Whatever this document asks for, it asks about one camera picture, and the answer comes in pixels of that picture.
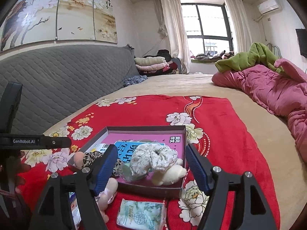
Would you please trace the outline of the person's left hand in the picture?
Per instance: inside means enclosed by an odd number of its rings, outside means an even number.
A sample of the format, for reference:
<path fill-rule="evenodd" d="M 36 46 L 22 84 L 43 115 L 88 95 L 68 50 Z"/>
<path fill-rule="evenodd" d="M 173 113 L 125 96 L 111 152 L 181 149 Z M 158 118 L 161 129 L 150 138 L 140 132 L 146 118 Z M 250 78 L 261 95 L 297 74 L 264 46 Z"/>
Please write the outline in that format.
<path fill-rule="evenodd" d="M 20 173 L 26 173 L 30 171 L 31 166 L 23 163 L 21 159 L 25 156 L 24 151 L 20 151 L 18 157 L 13 157 L 12 158 L 12 169 L 13 169 L 13 174 L 14 176 L 14 184 L 15 184 L 15 192 L 17 194 L 21 194 L 20 186 L 25 185 L 26 180 L 25 178 L 19 176 Z"/>

